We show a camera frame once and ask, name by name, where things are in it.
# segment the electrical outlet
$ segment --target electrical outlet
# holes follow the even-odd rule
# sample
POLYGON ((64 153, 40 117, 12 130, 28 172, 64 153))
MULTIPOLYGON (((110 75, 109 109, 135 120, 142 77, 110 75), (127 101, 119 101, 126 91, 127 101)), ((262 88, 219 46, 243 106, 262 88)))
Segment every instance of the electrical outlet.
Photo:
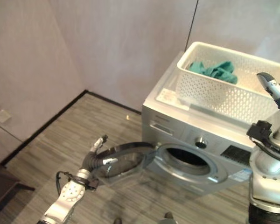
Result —
POLYGON ((8 119, 10 119, 12 116, 9 112, 6 110, 0 111, 0 123, 5 123, 8 119))

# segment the white wall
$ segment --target white wall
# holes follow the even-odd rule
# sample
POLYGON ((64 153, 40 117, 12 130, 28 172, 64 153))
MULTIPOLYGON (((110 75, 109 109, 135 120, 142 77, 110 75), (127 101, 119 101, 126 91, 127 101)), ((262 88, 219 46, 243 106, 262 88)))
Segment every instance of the white wall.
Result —
POLYGON ((280 0, 199 0, 194 41, 280 62, 280 0))
POLYGON ((0 128, 0 162, 11 154, 22 142, 0 128))
POLYGON ((86 88, 140 110, 184 50, 196 0, 51 0, 86 88))
POLYGON ((46 0, 0 0, 0 126, 27 139, 84 90, 46 0))

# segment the black baseboard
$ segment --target black baseboard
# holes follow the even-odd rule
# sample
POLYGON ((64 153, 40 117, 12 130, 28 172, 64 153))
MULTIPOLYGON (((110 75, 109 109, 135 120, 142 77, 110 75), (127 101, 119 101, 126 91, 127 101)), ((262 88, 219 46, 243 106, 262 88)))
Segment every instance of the black baseboard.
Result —
POLYGON ((82 96, 88 93, 88 90, 81 92, 76 98, 74 98, 69 104, 67 104, 61 111, 59 111, 54 117, 47 121, 41 128, 39 128, 34 134, 32 134, 27 140, 20 144, 11 154, 8 155, 0 165, 5 166, 12 158, 14 158, 26 145, 28 145, 33 139, 35 139, 43 130, 45 130, 50 124, 52 124, 60 115, 62 115, 67 109, 74 105, 82 96))
POLYGON ((85 94, 90 94, 90 95, 95 96, 99 99, 102 99, 108 103, 111 103, 111 104, 120 106, 122 108, 125 108, 127 110, 130 110, 136 114, 141 114, 140 111, 132 109, 128 106, 124 106, 124 105, 117 103, 113 100, 110 100, 108 98, 102 97, 94 92, 84 90, 76 98, 74 98, 69 104, 67 104, 61 111, 59 111, 54 117, 52 117, 48 122, 46 122, 41 128, 39 128, 34 134, 32 134, 27 140, 25 140, 22 144, 20 144, 10 155, 8 155, 8 157, 6 157, 0 163, 0 165, 5 166, 9 161, 11 161, 25 146, 27 146, 33 139, 35 139, 42 131, 44 131, 50 124, 52 124, 57 118, 59 118, 67 109, 69 109, 71 106, 73 106, 85 94))
POLYGON ((103 97, 103 96, 101 96, 101 95, 98 95, 98 94, 96 94, 96 93, 94 93, 94 92, 90 92, 90 91, 89 91, 88 94, 90 94, 90 95, 92 95, 92 96, 95 96, 95 97, 97 97, 97 98, 99 98, 99 99, 102 99, 102 100, 104 100, 104 101, 106 101, 106 102, 108 102, 108 103, 111 103, 111 104, 120 106, 120 107, 125 108, 125 109, 127 109, 127 110, 129 110, 129 111, 132 111, 132 112, 134 112, 134 113, 137 113, 137 114, 141 115, 141 112, 140 112, 140 111, 137 111, 137 110, 135 110, 135 109, 133 109, 133 108, 131 108, 131 107, 122 105, 122 104, 120 104, 120 103, 117 103, 117 102, 115 102, 115 101, 113 101, 113 100, 111 100, 111 99, 108 99, 108 98, 106 98, 106 97, 103 97))

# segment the shoe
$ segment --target shoe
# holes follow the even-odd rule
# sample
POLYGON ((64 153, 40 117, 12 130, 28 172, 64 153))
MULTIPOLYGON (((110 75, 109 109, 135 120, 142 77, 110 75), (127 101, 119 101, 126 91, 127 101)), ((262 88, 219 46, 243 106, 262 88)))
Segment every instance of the shoe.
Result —
POLYGON ((121 218, 116 218, 113 222, 113 224, 122 224, 121 218))
POLYGON ((171 219, 173 219, 173 215, 172 215, 171 212, 167 212, 167 213, 165 214, 164 218, 171 218, 171 219))

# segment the washing machine door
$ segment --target washing machine door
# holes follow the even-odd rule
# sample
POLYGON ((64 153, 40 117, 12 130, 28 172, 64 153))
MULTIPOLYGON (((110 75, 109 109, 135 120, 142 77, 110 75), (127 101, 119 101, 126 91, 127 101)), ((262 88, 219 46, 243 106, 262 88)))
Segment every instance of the washing machine door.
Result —
POLYGON ((130 180, 139 178, 156 155, 153 145, 147 142, 131 142, 109 148, 97 155, 99 159, 117 159, 92 172, 103 184, 108 186, 125 185, 130 180))

